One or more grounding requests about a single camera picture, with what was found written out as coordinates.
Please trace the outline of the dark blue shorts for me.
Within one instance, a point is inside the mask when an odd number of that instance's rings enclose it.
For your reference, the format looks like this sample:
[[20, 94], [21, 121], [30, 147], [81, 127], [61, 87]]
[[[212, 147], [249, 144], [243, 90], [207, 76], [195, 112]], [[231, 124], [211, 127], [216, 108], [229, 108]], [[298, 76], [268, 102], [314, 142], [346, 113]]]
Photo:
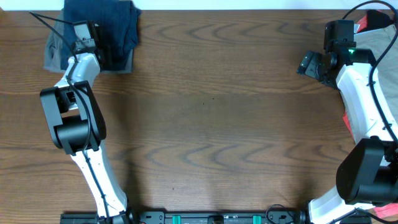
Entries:
[[138, 44], [137, 20], [141, 11], [132, 1], [67, 0], [60, 18], [68, 22], [94, 21], [101, 29], [100, 40], [108, 45], [111, 65], [107, 72], [132, 71], [134, 47]]

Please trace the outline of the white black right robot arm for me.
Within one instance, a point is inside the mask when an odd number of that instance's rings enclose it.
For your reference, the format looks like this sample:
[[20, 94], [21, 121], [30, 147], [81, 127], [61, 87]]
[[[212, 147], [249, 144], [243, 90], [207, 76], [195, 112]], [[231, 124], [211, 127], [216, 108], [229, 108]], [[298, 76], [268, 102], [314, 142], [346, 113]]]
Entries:
[[353, 47], [308, 51], [297, 72], [339, 90], [355, 141], [335, 186], [308, 203], [309, 223], [341, 223], [396, 203], [397, 122], [378, 83], [373, 53]]

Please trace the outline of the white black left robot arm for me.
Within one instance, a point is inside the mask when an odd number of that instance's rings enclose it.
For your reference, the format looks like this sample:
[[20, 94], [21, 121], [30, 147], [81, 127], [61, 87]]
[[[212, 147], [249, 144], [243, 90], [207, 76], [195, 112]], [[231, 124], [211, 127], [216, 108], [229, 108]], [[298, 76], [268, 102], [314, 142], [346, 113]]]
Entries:
[[106, 125], [91, 90], [105, 62], [100, 27], [73, 23], [77, 40], [62, 79], [40, 92], [53, 143], [82, 171], [96, 202], [96, 213], [65, 213], [60, 223], [139, 223], [106, 155]]

